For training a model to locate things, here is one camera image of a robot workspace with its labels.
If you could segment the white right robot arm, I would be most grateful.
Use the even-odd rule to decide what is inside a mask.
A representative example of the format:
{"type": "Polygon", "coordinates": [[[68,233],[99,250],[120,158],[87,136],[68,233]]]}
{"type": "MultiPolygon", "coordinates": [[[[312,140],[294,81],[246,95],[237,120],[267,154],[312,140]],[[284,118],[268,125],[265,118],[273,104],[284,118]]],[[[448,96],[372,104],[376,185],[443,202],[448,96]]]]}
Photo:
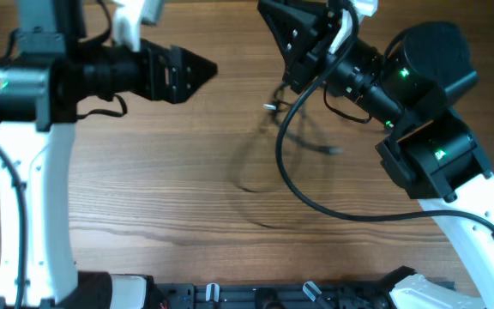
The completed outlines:
{"type": "Polygon", "coordinates": [[[398,33],[385,51],[359,24],[374,1],[261,1],[285,61],[295,114],[318,88],[354,102],[388,135],[376,149],[387,175],[449,239],[479,291],[468,297],[403,267],[382,284],[376,305],[494,308],[494,173],[478,139],[454,109],[478,81],[461,30],[428,21],[398,33]]]}

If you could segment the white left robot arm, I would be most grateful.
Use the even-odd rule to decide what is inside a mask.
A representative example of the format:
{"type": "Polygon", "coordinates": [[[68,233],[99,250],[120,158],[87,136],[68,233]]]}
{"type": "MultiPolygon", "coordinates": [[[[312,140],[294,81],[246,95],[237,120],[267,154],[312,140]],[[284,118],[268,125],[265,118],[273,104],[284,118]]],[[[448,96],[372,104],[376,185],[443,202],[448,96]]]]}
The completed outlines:
{"type": "Polygon", "coordinates": [[[141,37],[161,1],[120,1],[88,38],[80,1],[21,0],[0,57],[0,308],[163,308],[150,276],[79,271],[69,238],[69,164],[80,101],[131,92],[183,103],[212,61],[141,37]]]}

